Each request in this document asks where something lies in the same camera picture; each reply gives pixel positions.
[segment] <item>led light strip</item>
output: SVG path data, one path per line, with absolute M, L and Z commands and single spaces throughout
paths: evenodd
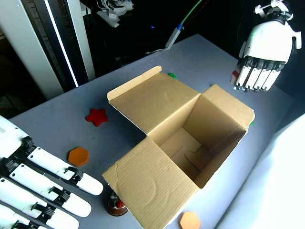
M 47 7 L 47 10 L 48 10 L 49 16 L 50 16 L 51 21 L 52 21 L 52 25 L 53 25 L 53 27 L 54 27 L 54 29 L 55 29 L 55 33 L 56 33 L 57 39 L 58 39 L 58 41 L 59 41 L 59 44 L 61 45 L 61 50 L 62 50 L 63 55 L 64 55 L 64 57 L 65 57 L 65 59 L 66 59 L 66 62 L 67 62 L 67 64 L 68 64 L 68 67 L 69 67 L 69 70 L 70 70 L 70 72 L 71 72 L 72 78 L 73 78 L 73 80 L 74 80 L 75 86 L 78 87 L 78 83 L 77 83 L 77 81 L 76 81 L 76 78 L 75 78 L 74 72 L 73 72 L 73 70 L 72 70 L 70 61 L 69 61 L 69 59 L 68 59 L 66 50 L 65 50 L 65 48 L 64 48 L 64 46 L 63 46 L 63 43 L 62 43 L 62 40 L 61 40 L 61 36 L 60 36 L 60 34 L 59 34 L 59 32 L 58 32 L 58 29 L 57 29 L 57 26 L 56 26 L 56 23 L 55 23 L 55 20 L 54 20 L 54 17 L 53 17 L 53 14 L 52 14 L 52 11 L 51 11 L 51 8 L 50 8 L 50 5 L 49 5 L 49 2 L 48 2 L 48 0 L 44 0 L 44 3 L 46 4 L 46 7 Z

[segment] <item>cardboard box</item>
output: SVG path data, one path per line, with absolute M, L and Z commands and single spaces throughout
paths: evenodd
M 247 133 L 251 108 L 217 85 L 199 93 L 156 66 L 107 94 L 147 137 L 103 173 L 145 229 L 164 228 Z

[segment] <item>gray table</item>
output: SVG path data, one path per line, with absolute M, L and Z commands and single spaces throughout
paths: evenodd
M 58 182 L 92 205 L 88 217 L 76 217 L 81 229 L 136 229 L 141 226 L 130 212 L 118 218 L 106 212 L 103 202 L 111 190 L 101 174 L 140 142 L 145 134 L 108 104 L 107 92 L 156 65 L 162 65 L 165 73 L 173 72 L 178 80 L 199 92 L 205 91 L 211 84 L 220 85 L 253 108 L 256 118 L 239 146 L 185 208 L 198 214 L 202 228 L 212 229 L 292 103 L 292 99 L 275 86 L 267 93 L 234 91 L 229 79 L 236 63 L 234 57 L 195 35 L 175 44 L 169 51 L 142 58 L 24 112 L 11 121 L 31 135 L 36 145 L 64 160 L 67 160 L 68 152 L 77 146 L 90 151 L 90 162 L 81 170 L 103 183 L 104 191 L 100 196 L 92 196 Z M 88 123 L 85 116 L 90 108 L 105 108 L 109 122 L 99 128 Z M 179 228 L 178 219 L 167 228 Z

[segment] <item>orange hexagon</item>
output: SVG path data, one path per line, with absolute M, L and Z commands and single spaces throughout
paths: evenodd
M 89 162 L 89 151 L 82 147 L 77 147 L 70 151 L 68 161 L 75 166 L 83 166 Z
M 201 221 L 195 212 L 185 212 L 181 216 L 180 226 L 182 229 L 200 229 Z

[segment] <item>red star-shaped object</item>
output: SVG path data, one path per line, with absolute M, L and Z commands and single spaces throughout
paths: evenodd
M 94 123 L 96 127 L 99 127 L 102 123 L 108 122 L 108 117 L 106 115 L 106 110 L 97 110 L 92 108 L 89 116 L 86 117 L 88 122 Z

